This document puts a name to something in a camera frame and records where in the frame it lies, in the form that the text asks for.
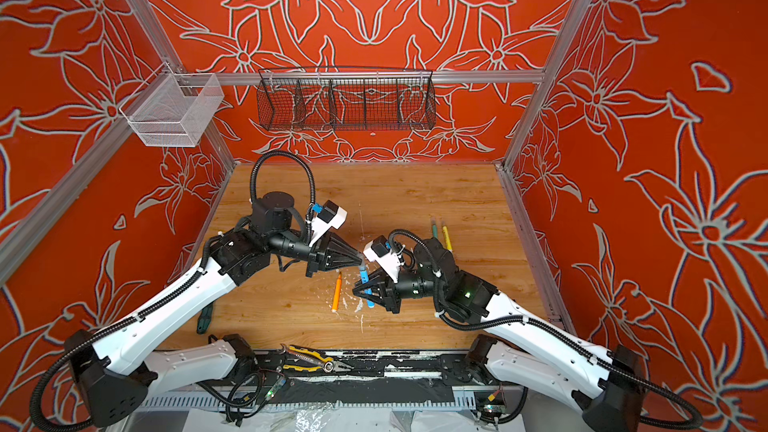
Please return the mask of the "yellow pen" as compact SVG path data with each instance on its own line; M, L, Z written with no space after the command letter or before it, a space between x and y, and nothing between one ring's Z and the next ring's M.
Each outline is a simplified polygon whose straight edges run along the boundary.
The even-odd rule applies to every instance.
M453 251L453 245L452 245L449 229L448 229L448 227L447 227L447 225L445 224L444 221L441 222L441 230L442 230L443 238L444 238L444 241L445 241L445 247L446 247L447 250L452 252Z

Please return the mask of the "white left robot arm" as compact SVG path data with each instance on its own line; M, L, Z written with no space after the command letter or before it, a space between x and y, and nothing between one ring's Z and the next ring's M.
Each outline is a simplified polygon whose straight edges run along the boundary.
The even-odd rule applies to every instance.
M252 212L227 232L209 238L200 260L169 286L120 321L95 333L81 330L65 343L63 356L42 374L33 389L29 414L41 431L80 431L122 421L147 398L197 382L222 380L254 365L250 345L230 334L201 347L176 353L157 351L181 325L206 306L248 281L276 258L281 269L303 262L306 274L358 267L362 256L337 235L347 219L332 201L312 200L306 213L285 192L257 192L261 166L282 156L313 175L290 152L262 155L250 176ZM43 396L67 367L89 413L88 419L59 424L43 411Z

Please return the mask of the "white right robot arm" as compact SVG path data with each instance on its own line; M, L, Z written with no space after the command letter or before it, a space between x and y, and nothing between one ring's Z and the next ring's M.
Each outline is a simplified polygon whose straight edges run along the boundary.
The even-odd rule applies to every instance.
M518 384L573 409L593 431L641 425L698 429L689 401L641 375L638 355L578 338L526 310L498 287L460 269L436 238L396 229L365 245L377 269L354 295L393 314L404 299L429 298L436 317L461 332L478 332L479 366L501 383Z

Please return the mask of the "orange pen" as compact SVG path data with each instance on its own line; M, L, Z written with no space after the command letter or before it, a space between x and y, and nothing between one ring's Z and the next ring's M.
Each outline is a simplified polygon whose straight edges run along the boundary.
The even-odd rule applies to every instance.
M341 292L343 286L343 274L339 272L336 277L334 293L331 302L331 311L337 312L341 301Z

